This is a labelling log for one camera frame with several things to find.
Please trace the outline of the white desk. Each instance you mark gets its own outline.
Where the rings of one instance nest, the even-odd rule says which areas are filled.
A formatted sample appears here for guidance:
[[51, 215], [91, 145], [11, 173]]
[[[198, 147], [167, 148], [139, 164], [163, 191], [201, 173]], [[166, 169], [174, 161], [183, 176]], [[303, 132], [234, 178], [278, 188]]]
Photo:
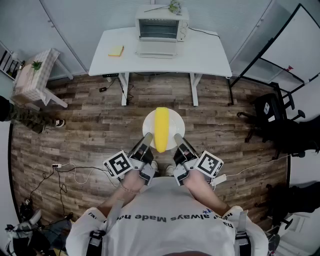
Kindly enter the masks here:
[[[120, 57], [108, 56], [115, 46], [124, 46]], [[231, 68], [219, 36], [215, 32], [189, 30], [187, 40], [178, 42], [177, 56], [141, 58], [137, 55], [138, 33], [135, 27], [110, 29], [103, 32], [88, 74], [100, 76], [119, 73], [122, 86], [121, 104], [127, 104], [130, 73], [188, 73], [193, 105], [198, 106], [197, 85], [202, 75], [230, 78]]]

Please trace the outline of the white microwave oven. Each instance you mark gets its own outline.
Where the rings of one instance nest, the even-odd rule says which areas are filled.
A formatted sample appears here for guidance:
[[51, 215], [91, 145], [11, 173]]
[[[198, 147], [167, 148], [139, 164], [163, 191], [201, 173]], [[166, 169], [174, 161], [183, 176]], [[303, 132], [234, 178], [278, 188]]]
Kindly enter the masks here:
[[179, 7], [175, 14], [169, 6], [141, 5], [135, 15], [141, 58], [172, 59], [177, 55], [178, 43], [184, 42], [189, 29], [189, 12]]

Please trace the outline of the white power adapter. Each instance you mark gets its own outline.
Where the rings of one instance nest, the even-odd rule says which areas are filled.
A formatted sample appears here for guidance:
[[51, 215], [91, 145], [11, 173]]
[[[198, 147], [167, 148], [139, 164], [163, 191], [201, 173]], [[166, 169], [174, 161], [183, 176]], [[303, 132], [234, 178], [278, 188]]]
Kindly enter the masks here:
[[213, 187], [217, 186], [218, 184], [221, 184], [223, 182], [225, 182], [227, 180], [227, 176], [225, 174], [222, 174], [216, 178], [213, 178], [212, 181], [211, 181], [211, 185]]

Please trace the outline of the white round plate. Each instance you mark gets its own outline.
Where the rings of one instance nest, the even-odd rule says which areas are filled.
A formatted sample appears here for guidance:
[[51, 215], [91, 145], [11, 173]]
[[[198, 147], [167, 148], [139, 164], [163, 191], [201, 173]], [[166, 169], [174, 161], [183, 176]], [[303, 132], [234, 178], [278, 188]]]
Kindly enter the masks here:
[[[174, 110], [168, 108], [169, 110], [169, 136], [168, 136], [168, 142], [167, 142], [167, 150], [171, 150], [177, 146], [174, 135], [180, 134], [182, 137], [185, 135], [185, 123], [182, 119], [182, 117]], [[151, 133], [153, 135], [153, 140], [150, 144], [151, 147], [156, 149], [155, 146], [155, 139], [154, 139], [154, 133], [155, 133], [155, 112], [156, 109], [150, 112], [146, 118], [144, 119], [143, 125], [142, 125], [142, 133], [145, 136], [147, 133]]]

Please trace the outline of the wall shelf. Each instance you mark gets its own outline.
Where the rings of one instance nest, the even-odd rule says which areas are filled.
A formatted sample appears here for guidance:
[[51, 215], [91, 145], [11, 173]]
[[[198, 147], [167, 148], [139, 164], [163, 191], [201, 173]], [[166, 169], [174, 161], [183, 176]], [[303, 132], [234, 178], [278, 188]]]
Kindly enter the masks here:
[[18, 50], [9, 50], [0, 40], [0, 72], [15, 80], [19, 71], [24, 68], [25, 55]]

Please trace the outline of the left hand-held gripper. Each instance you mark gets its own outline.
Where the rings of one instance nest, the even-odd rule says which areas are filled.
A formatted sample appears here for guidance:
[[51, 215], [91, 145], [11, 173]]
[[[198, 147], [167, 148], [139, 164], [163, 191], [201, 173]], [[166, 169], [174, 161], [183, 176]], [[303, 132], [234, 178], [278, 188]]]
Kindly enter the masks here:
[[150, 163], [134, 158], [142, 158], [148, 151], [152, 140], [153, 135], [148, 132], [128, 154], [121, 150], [106, 159], [103, 165], [110, 176], [119, 178], [131, 170], [136, 170], [139, 171], [139, 176], [144, 180], [144, 184], [149, 186], [155, 175], [155, 169]]

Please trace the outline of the yellow corn cob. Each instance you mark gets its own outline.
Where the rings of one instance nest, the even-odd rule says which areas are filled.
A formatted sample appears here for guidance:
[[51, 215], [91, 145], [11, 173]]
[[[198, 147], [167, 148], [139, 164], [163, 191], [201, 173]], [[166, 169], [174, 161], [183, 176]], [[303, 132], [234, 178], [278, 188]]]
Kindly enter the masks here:
[[167, 150], [170, 113], [166, 107], [157, 107], [154, 116], [154, 144], [159, 153]]

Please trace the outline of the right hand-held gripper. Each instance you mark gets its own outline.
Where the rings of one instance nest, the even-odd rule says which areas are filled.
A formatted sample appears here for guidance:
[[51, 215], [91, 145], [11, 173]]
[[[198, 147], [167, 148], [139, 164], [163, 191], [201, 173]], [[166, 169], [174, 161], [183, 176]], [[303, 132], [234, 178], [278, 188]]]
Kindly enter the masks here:
[[177, 144], [177, 150], [173, 157], [176, 164], [173, 176], [178, 186], [183, 185], [183, 181], [189, 176], [192, 170], [204, 174], [205, 180], [211, 184], [213, 179], [218, 175], [224, 162], [208, 151], [203, 151], [199, 157], [196, 150], [179, 133], [174, 135], [174, 140]]

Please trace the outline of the black framed whiteboard stand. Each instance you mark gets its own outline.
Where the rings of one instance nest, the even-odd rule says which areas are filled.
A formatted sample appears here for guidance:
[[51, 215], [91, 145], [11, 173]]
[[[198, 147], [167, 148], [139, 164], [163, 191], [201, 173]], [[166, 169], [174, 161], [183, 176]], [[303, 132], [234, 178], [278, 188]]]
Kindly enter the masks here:
[[[245, 74], [258, 60], [269, 63], [291, 74], [302, 82], [292, 91], [280, 88], [272, 84], [272, 80], [264, 82], [261, 79], [248, 77]], [[234, 105], [232, 87], [240, 80], [246, 79], [285, 92], [283, 98], [288, 98], [286, 107], [294, 109], [292, 94], [320, 75], [320, 25], [300, 3], [297, 5], [288, 20], [278, 33], [270, 38], [259, 53], [252, 59], [246, 68], [235, 78], [233, 82], [227, 81], [230, 95], [229, 105]]]

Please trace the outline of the black office chair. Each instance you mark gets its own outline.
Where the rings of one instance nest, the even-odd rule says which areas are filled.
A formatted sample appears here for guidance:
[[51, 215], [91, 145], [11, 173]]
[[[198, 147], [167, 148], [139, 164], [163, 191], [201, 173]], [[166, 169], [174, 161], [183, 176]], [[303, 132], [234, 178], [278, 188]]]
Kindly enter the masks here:
[[320, 153], [320, 115], [309, 121], [296, 122], [298, 118], [306, 117], [299, 109], [295, 117], [287, 118], [286, 109], [290, 107], [294, 110], [295, 103], [291, 92], [286, 93], [287, 103], [281, 102], [276, 94], [268, 93], [251, 102], [255, 115], [237, 113], [238, 117], [246, 117], [253, 124], [244, 141], [248, 143], [256, 134], [264, 143], [274, 142], [276, 155], [273, 160], [277, 160], [280, 153], [300, 158], [305, 156], [307, 150]]

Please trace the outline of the yellow bread slice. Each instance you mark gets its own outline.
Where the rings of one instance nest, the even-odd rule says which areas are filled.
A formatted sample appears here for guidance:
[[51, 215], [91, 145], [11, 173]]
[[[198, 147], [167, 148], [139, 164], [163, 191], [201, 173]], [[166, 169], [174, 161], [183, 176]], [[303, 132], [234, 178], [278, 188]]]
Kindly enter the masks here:
[[117, 45], [114, 46], [109, 52], [108, 56], [109, 57], [120, 57], [124, 51], [124, 46], [123, 45]]

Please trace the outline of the person's white printed shirt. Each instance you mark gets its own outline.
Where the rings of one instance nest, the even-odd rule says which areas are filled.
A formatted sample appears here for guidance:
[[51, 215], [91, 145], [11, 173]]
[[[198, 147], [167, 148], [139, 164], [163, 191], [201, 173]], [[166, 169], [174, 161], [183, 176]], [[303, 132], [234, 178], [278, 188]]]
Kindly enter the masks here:
[[265, 233], [249, 218], [241, 218], [242, 211], [233, 206], [219, 214], [173, 177], [157, 177], [111, 220], [95, 207], [86, 210], [72, 225], [65, 247], [68, 256], [86, 256], [90, 233], [105, 230], [101, 256], [236, 256], [236, 234], [244, 227], [251, 254], [267, 256]]

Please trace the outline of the black electronics box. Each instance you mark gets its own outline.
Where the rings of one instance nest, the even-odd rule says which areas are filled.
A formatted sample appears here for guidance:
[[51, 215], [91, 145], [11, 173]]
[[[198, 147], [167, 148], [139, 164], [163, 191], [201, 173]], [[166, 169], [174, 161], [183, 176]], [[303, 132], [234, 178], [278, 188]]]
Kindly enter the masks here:
[[30, 198], [25, 198], [24, 201], [21, 203], [20, 208], [19, 208], [19, 213], [21, 215], [25, 214], [29, 214], [33, 212], [33, 206], [32, 206], [32, 199]]

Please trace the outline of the small checkered side table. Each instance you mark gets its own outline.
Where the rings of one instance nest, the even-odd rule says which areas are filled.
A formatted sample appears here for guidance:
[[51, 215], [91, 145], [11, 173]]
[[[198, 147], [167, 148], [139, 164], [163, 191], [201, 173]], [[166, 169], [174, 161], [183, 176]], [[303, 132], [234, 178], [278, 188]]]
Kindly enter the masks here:
[[[70, 79], [72, 80], [74, 77], [73, 75], [68, 71], [68, 69], [62, 64], [62, 62], [59, 60], [59, 56], [57, 58], [57, 60], [55, 61], [54, 65], [57, 65], [59, 68], [62, 69], [63, 73]], [[44, 88], [43, 90], [43, 93], [44, 93], [44, 99], [41, 99], [41, 100], [37, 100], [37, 101], [42, 101], [44, 103], [44, 105], [47, 105], [50, 101], [54, 101], [56, 104], [64, 107], [64, 108], [67, 108], [68, 107], [68, 104], [66, 102], [64, 102], [62, 99], [60, 99], [59, 97], [57, 97], [52, 91], [50, 91], [48, 88], [47, 88], [47, 85], [46, 87]], [[20, 106], [27, 106], [27, 107], [30, 107], [36, 111], [39, 111], [40, 108], [36, 105], [34, 105], [36, 101], [33, 101], [33, 102], [29, 102], [29, 103], [25, 103], [25, 104], [18, 104], [16, 102], [16, 104], [20, 105]]]

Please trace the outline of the checkered tablecloth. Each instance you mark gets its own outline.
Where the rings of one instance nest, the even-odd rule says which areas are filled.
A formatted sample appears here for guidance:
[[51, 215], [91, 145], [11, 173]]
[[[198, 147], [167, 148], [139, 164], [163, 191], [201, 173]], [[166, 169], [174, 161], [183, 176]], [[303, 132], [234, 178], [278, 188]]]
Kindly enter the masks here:
[[[29, 58], [24, 68], [17, 74], [11, 99], [20, 105], [43, 100], [45, 98], [43, 90], [59, 55], [60, 52], [50, 48]], [[41, 68], [36, 72], [32, 69], [33, 61], [42, 62]]]

